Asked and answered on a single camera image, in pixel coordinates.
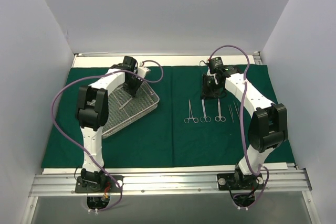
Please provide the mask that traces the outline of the wire mesh instrument tray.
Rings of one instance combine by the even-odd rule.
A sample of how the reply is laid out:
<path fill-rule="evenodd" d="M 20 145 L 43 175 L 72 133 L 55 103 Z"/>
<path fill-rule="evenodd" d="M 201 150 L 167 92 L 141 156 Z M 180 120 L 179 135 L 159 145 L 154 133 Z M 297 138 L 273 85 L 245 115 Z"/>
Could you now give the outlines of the wire mesh instrument tray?
<path fill-rule="evenodd" d="M 133 100 L 119 110 L 119 107 L 130 98 L 133 98 Z M 141 84 L 135 97 L 126 93 L 122 87 L 116 88 L 108 96 L 109 116 L 102 130 L 102 138 L 110 137 L 147 115 L 157 108 L 159 101 L 160 98 L 157 93 L 146 82 Z"/>

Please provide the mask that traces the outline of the steel tweezers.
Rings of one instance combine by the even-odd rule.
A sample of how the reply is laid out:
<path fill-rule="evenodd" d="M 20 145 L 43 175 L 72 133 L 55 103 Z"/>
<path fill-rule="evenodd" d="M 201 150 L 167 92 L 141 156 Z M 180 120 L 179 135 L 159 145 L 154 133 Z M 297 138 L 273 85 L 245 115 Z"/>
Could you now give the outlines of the steel tweezers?
<path fill-rule="evenodd" d="M 238 103 L 236 101 L 234 101 L 234 107 L 235 107 L 238 119 L 240 119 L 240 109 L 239 109 Z"/>
<path fill-rule="evenodd" d="M 233 115 L 233 109 L 232 109 L 231 104 L 228 106 L 228 109 L 229 109 L 230 117 L 232 119 L 232 123 L 234 123 L 234 115 Z"/>

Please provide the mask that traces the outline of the steel needle holder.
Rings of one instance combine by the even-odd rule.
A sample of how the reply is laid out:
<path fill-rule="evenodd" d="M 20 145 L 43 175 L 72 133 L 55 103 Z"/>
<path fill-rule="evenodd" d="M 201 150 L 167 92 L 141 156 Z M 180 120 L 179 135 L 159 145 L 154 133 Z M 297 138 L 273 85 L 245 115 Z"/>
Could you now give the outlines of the steel needle holder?
<path fill-rule="evenodd" d="M 203 116 L 201 116 L 199 120 L 202 123 L 209 123 L 211 121 L 211 117 L 206 114 L 204 99 L 201 99 L 201 103 L 202 103 Z"/>

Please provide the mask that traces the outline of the steel surgical scissors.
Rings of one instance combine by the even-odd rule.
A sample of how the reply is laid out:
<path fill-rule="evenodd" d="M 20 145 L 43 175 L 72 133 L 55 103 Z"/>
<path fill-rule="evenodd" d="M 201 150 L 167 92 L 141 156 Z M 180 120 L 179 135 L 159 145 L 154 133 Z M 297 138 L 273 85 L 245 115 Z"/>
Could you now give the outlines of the steel surgical scissors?
<path fill-rule="evenodd" d="M 218 115 L 215 116 L 215 121 L 216 122 L 225 122 L 226 118 L 222 115 L 220 99 L 217 100 L 217 110 L 218 110 Z"/>

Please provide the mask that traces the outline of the green surgical drape cloth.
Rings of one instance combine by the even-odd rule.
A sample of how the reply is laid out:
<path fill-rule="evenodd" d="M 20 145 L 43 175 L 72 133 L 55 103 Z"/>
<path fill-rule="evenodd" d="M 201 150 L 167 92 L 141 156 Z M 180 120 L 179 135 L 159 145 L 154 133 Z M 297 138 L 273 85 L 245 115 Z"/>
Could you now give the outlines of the green surgical drape cloth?
<path fill-rule="evenodd" d="M 160 98 L 157 108 L 126 128 L 102 141 L 107 168 L 162 168 L 234 165 L 243 157 L 240 126 L 234 107 L 234 96 L 220 99 L 225 122 L 216 122 L 217 100 L 205 101 L 209 123 L 202 123 L 200 100 L 204 67 L 152 67 L 148 78 Z M 60 100 L 42 168 L 75 168 L 83 164 L 83 143 L 75 110 L 78 89 L 91 83 L 90 76 L 107 72 L 106 68 L 73 68 L 67 89 Z M 191 101 L 198 123 L 184 123 Z M 232 105 L 234 123 L 228 106 Z"/>

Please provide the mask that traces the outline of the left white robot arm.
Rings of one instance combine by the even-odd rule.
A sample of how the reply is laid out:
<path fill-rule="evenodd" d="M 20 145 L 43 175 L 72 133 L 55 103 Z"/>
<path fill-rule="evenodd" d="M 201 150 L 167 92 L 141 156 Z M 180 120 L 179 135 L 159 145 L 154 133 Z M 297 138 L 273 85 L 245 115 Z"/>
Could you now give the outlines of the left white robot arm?
<path fill-rule="evenodd" d="M 102 131 L 108 121 L 108 96 L 122 87 L 135 96 L 150 69 L 138 66 L 135 59 L 113 65 L 99 79 L 78 92 L 75 117 L 79 122 L 84 148 L 81 179 L 94 192 L 105 188 L 104 160 L 102 155 Z"/>

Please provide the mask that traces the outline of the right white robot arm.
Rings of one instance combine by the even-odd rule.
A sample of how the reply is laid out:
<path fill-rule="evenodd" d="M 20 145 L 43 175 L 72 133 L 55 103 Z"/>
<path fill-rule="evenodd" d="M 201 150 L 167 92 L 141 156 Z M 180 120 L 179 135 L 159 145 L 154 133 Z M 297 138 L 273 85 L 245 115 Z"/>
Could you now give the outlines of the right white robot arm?
<path fill-rule="evenodd" d="M 244 189 L 251 184 L 252 175 L 259 175 L 269 154 L 288 139 L 287 109 L 260 93 L 237 66 L 208 66 L 202 78 L 203 98 L 215 98 L 217 94 L 230 92 L 240 102 L 239 118 L 243 119 L 245 111 L 251 117 L 247 132 L 249 146 L 246 146 L 243 136 L 244 157 L 233 175 L 235 186 Z"/>

